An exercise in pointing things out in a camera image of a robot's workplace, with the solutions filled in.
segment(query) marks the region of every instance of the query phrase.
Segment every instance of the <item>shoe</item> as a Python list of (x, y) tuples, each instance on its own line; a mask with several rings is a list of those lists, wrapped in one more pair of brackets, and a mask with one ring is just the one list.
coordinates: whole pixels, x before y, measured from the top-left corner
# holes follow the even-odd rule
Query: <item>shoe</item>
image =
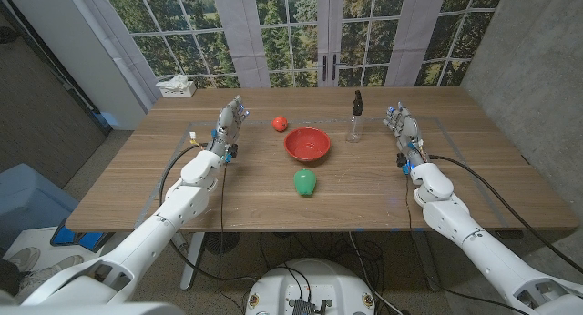
[(35, 247), (28, 247), (18, 251), (8, 261), (18, 267), (18, 271), (24, 272), (31, 270), (38, 258), (40, 257), (40, 250)]
[(48, 279), (52, 278), (53, 275), (57, 274), (63, 269), (70, 268), (71, 266), (80, 264), (82, 262), (83, 257), (79, 255), (69, 256), (49, 268), (35, 270), (34, 272), (26, 275), (22, 282), (20, 282), (20, 291), (15, 296), (16, 302), (21, 304), (36, 290), (36, 288), (40, 287)]

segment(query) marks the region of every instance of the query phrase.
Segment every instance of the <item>wooden table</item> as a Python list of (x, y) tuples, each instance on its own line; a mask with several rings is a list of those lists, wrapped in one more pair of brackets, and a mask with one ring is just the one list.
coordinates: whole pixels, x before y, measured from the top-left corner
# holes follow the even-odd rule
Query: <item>wooden table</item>
[[(226, 231), (335, 231), (409, 229), (405, 176), (395, 165), (395, 139), (381, 120), (399, 100), (424, 135), (429, 153), (465, 161), (486, 178), (537, 229), (572, 229), (578, 220), (496, 125), (460, 87), (361, 88), (366, 122), (362, 140), (344, 142), (354, 88), (199, 90), (194, 97), (162, 98), (73, 212), (73, 230), (127, 231), (157, 207), (157, 184), (172, 156), (189, 144), (188, 132), (208, 141), (219, 111), (240, 94), (251, 115), (240, 131), (239, 155), (227, 166)], [(296, 127), (317, 127), (332, 141), (316, 164), (302, 164), (283, 148), (285, 133), (271, 127), (276, 116)], [(181, 159), (179, 169), (198, 151)], [(520, 223), (463, 169), (436, 161), (455, 193), (487, 229), (521, 229)], [(294, 189), (293, 174), (309, 168), (318, 182), (310, 198)], [(428, 228), (422, 209), (408, 195), (414, 228)], [(220, 188), (207, 211), (186, 231), (220, 230)]]

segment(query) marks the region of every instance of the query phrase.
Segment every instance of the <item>wall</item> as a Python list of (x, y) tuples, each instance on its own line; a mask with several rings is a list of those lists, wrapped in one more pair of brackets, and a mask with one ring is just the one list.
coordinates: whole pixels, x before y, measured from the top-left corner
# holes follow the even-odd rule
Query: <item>wall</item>
[(71, 0), (13, 0), (114, 129), (145, 112)]
[(582, 72), (583, 0), (503, 0), (462, 82), (562, 198), (579, 205)]

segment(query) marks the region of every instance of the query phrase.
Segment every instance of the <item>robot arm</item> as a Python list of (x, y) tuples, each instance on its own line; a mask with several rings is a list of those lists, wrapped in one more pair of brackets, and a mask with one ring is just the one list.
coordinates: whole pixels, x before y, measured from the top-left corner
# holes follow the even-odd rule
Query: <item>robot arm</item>
[(412, 181), (420, 186), (414, 199), (425, 222), (462, 249), (508, 305), (533, 315), (580, 313), (583, 286), (532, 269), (470, 216), (451, 180), (428, 162), (421, 132), (406, 107), (389, 107), (384, 123), (407, 157)]
[(207, 150), (200, 151), (180, 173), (162, 206), (107, 255), (58, 272), (23, 303), (108, 304), (129, 300), (138, 282), (172, 236), (201, 214), (216, 187), (215, 175), (233, 155), (232, 145), (249, 112), (235, 97), (220, 112)]

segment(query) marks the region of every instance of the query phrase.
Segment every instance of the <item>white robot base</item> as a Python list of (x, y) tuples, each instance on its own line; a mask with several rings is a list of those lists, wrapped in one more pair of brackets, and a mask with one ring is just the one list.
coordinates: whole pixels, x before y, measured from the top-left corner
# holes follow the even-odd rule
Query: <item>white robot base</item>
[(373, 315), (374, 300), (366, 283), (347, 268), (325, 259), (295, 259), (263, 275), (245, 308), (247, 315)]

